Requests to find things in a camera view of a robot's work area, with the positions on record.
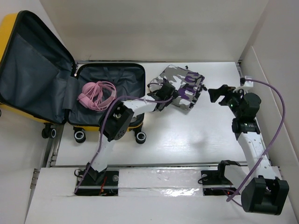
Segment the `camouflage clothing bundle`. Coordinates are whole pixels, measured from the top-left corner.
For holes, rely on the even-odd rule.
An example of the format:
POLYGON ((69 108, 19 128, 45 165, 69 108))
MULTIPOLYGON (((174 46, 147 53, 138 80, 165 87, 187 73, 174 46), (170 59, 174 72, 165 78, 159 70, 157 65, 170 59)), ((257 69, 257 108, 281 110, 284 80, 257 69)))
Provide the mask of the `camouflage clothing bundle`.
POLYGON ((189 111, 197 103, 201 92, 207 90, 204 85, 205 77, 202 74, 181 68, 175 65, 167 66, 163 72, 152 79, 147 87, 151 92, 162 87, 164 83, 170 83, 178 92, 178 97, 172 104, 182 110, 189 111))

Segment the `pink headphones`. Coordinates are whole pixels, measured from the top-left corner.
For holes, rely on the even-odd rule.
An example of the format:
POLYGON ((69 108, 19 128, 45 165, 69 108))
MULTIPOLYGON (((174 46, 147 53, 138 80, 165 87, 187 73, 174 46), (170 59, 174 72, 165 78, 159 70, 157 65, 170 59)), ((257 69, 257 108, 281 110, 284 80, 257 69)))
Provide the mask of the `pink headphones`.
POLYGON ((82 87, 77 101, 85 108, 93 111, 104 111, 116 99, 116 87, 108 81, 88 82, 82 87), (104 90, 110 92, 110 96, 103 100, 104 90))

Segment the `yellow Pikachu suitcase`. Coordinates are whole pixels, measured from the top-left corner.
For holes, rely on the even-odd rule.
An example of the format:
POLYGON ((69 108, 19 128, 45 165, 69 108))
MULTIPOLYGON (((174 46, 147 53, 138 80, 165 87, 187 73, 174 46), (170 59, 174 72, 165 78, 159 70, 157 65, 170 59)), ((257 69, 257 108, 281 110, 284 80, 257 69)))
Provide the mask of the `yellow Pikachu suitcase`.
POLYGON ((143 97, 145 69, 136 63, 78 66, 59 39, 33 12, 6 15, 0 25, 0 102, 5 108, 44 123, 42 137, 54 138, 55 125, 69 123, 74 139, 96 131, 102 112, 78 101, 89 82, 108 81, 117 96, 143 97))

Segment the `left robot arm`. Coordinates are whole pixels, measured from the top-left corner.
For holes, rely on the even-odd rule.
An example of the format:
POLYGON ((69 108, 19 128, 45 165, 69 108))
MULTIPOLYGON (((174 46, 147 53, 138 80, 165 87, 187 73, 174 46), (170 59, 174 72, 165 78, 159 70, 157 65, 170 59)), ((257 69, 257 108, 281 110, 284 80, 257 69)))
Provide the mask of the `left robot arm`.
POLYGON ((154 92, 138 98, 120 96, 112 102, 99 120, 99 143, 93 158, 87 163, 85 172, 76 185, 78 191, 84 179, 99 185, 104 181, 108 160, 117 140, 123 137, 133 117, 154 111, 162 111, 178 97, 178 91, 170 83, 164 83, 154 92))

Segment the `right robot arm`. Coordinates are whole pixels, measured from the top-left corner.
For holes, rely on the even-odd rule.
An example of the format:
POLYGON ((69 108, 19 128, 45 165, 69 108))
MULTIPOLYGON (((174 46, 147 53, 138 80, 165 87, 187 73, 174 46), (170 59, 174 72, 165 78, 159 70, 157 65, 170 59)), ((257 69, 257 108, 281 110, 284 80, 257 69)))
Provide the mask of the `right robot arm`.
POLYGON ((276 175, 267 157, 267 150, 263 147, 256 122, 260 97, 251 92, 246 93, 242 87, 230 87, 226 84, 218 89, 208 89, 208 93, 212 103, 222 97, 219 105, 228 106, 234 114, 232 131, 249 168, 249 172, 245 173, 238 162, 221 161, 216 171, 217 181, 232 183, 236 191, 229 200, 240 195, 245 212, 280 215, 288 196, 289 185, 276 175))

